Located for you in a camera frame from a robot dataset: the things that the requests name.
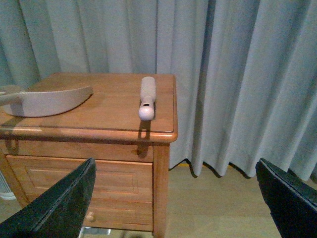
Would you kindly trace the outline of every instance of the wooden floor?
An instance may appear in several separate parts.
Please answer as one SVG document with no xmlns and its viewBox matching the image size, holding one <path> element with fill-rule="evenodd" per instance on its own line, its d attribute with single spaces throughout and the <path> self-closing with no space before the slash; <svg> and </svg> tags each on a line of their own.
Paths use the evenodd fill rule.
<svg viewBox="0 0 317 238">
<path fill-rule="evenodd" d="M 311 180 L 308 184 L 317 189 Z M 0 199 L 0 222 L 20 209 Z M 151 238 L 151 233 L 88 229 L 84 238 Z M 256 178 L 245 178 L 229 167 L 217 178 L 203 167 L 194 178 L 189 167 L 169 172 L 166 238 L 280 238 L 263 201 Z"/>
</svg>

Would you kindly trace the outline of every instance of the white radiator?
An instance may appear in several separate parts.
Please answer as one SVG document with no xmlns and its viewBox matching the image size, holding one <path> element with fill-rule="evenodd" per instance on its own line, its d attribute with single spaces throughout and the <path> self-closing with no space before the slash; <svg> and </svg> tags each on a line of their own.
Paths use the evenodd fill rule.
<svg viewBox="0 0 317 238">
<path fill-rule="evenodd" d="M 4 200 L 14 200 L 15 196 L 9 185 L 5 181 L 3 174 L 0 171 L 0 197 Z"/>
</svg>

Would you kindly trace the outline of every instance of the nightstand top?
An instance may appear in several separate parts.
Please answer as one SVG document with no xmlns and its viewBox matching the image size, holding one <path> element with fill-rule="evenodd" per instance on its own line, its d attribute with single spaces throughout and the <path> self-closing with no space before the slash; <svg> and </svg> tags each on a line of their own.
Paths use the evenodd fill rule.
<svg viewBox="0 0 317 238">
<path fill-rule="evenodd" d="M 156 115 L 141 121 L 141 80 L 156 79 Z M 92 86 L 94 94 L 80 106 L 42 118 L 13 117 L 0 109 L 2 138 L 51 140 L 126 140 L 170 143 L 177 138 L 176 82 L 170 74 L 56 73 L 28 91 L 57 91 Z"/>
</svg>

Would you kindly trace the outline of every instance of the cabinet leg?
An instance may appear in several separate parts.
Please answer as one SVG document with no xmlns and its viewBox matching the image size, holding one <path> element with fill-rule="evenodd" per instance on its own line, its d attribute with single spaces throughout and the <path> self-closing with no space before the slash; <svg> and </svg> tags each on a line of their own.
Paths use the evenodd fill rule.
<svg viewBox="0 0 317 238">
<path fill-rule="evenodd" d="M 169 144 L 153 147 L 153 236 L 164 238 L 168 189 Z"/>
</svg>

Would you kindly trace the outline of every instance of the drawer knob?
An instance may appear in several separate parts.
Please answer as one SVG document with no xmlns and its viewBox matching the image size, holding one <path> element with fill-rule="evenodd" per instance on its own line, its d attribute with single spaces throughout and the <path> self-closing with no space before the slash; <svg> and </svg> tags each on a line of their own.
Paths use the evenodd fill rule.
<svg viewBox="0 0 317 238">
<path fill-rule="evenodd" d="M 95 218 L 95 214 L 93 212 L 89 212 L 87 215 L 86 215 L 86 219 L 89 221 L 89 222 L 94 222 L 96 220 Z"/>
</svg>

